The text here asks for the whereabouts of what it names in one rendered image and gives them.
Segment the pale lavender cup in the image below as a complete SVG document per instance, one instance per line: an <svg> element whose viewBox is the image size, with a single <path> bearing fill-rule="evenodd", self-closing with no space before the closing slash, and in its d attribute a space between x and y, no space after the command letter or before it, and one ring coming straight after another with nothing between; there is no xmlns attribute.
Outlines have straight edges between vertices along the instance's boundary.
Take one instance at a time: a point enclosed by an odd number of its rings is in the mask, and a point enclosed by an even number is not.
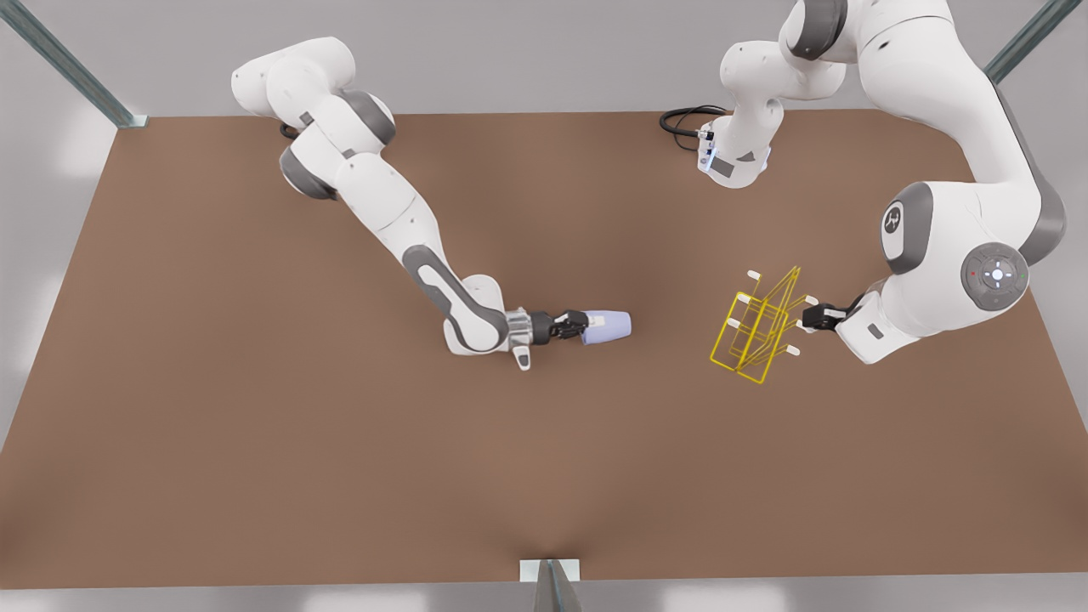
<svg viewBox="0 0 1088 612"><path fill-rule="evenodd" d="M590 330L590 332L588 332L586 329L582 331L581 341L586 346L611 342L614 340L618 340L618 338L630 336L631 334L631 317L629 313L614 310L588 310L584 314L607 316L606 328L595 331Z"/></svg>

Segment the yellow wire cup holder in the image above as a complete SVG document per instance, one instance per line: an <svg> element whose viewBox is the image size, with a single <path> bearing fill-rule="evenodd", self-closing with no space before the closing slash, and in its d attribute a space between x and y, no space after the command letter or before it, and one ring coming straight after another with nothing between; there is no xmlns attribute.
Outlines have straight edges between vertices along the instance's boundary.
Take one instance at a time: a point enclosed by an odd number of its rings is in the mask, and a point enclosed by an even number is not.
<svg viewBox="0 0 1088 612"><path fill-rule="evenodd" d="M798 309L817 303L812 295L794 292L801 271L801 267L792 267L770 289L761 287L759 272L747 271L754 284L732 298L710 348L712 364L762 384L776 357L800 355L800 348L786 342L784 336L802 326Z"/></svg>

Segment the silver frame post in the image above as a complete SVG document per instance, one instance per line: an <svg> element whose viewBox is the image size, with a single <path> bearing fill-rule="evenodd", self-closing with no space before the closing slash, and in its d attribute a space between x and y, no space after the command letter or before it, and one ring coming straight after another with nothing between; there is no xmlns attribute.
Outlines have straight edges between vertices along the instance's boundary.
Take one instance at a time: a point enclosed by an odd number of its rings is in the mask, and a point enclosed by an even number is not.
<svg viewBox="0 0 1088 612"><path fill-rule="evenodd" d="M534 582L533 612L583 612L574 592L581 580L581 561L520 560L519 580Z"/></svg>
<svg viewBox="0 0 1088 612"><path fill-rule="evenodd" d="M987 63L982 73L994 84L1000 84L1041 42L1044 42L1051 32L1056 30L1058 24L1070 17L1081 2L1083 0L1046 0L1017 35Z"/></svg>
<svg viewBox="0 0 1088 612"><path fill-rule="evenodd" d="M20 0L0 0L0 20L4 20L8 27L54 68L114 128L147 127L149 117L135 115L122 105Z"/></svg>

